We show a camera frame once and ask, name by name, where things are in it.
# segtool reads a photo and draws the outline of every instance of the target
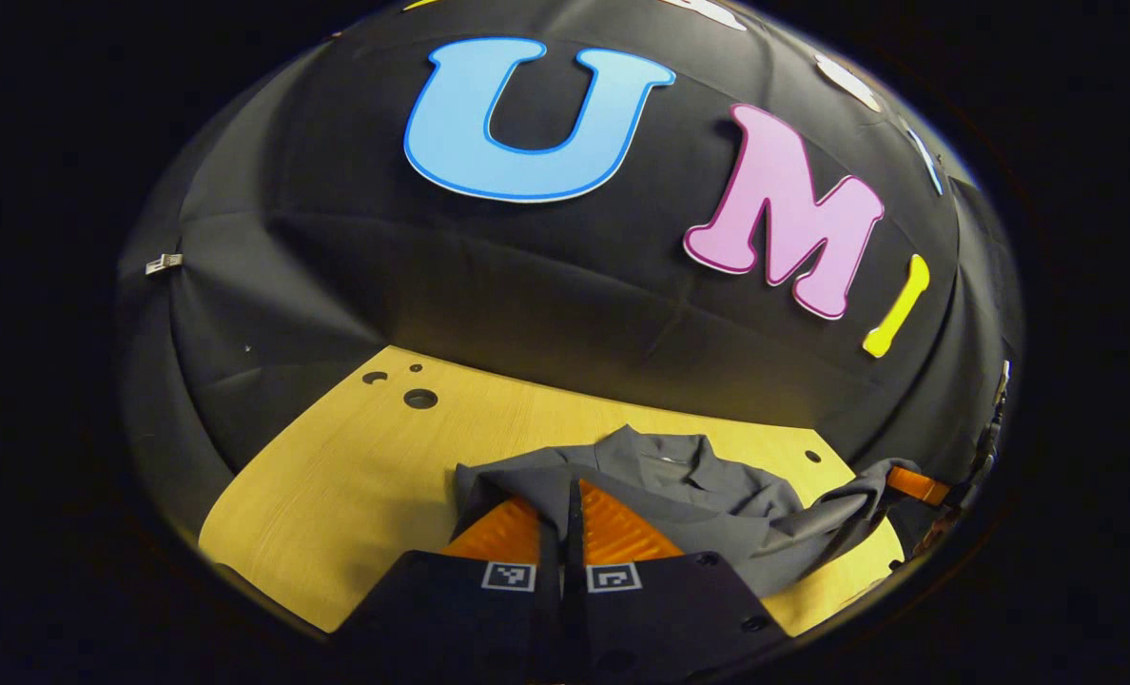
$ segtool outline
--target gray jacket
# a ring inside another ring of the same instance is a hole
[[[542,448],[479,467],[455,466],[455,535],[510,495],[568,526],[570,485],[585,478],[655,526],[679,549],[724,556],[764,596],[779,592],[864,540],[899,495],[883,460],[803,508],[790,483],[721,460],[704,435],[643,435],[625,425],[596,445]]]

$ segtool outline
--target pink letter m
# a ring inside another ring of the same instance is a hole
[[[710,268],[747,274],[755,268],[751,234],[766,207],[766,281],[781,286],[822,248],[812,272],[794,281],[794,298],[817,315],[837,320],[847,309],[849,286],[869,233],[883,217],[881,200],[860,177],[849,175],[815,202],[801,136],[751,105],[733,105],[730,114],[742,127],[742,150],[718,213],[707,225],[684,234],[684,250]]]

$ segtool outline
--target letter u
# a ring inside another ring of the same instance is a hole
[[[594,75],[568,139],[547,150],[503,145],[490,135],[493,107],[515,67],[545,52],[523,38],[461,40],[432,52],[434,73],[405,131],[412,168],[447,190],[507,202],[576,198],[612,177],[649,92],[675,83],[675,72],[643,57],[586,49],[577,61]]]

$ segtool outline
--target wooden table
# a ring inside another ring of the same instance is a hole
[[[421,368],[412,372],[414,364]],[[368,378],[373,372],[388,378]],[[434,391],[437,404],[409,407],[405,396],[414,389]],[[209,512],[199,544],[273,601],[333,632],[397,556],[446,545],[455,523],[455,463],[599,442],[625,424],[640,433],[706,434],[718,457],[788,478],[808,505],[853,477],[812,430],[591,398],[388,347],[235,477]],[[903,558],[894,529],[883,523],[764,606],[786,633],[799,634]]]

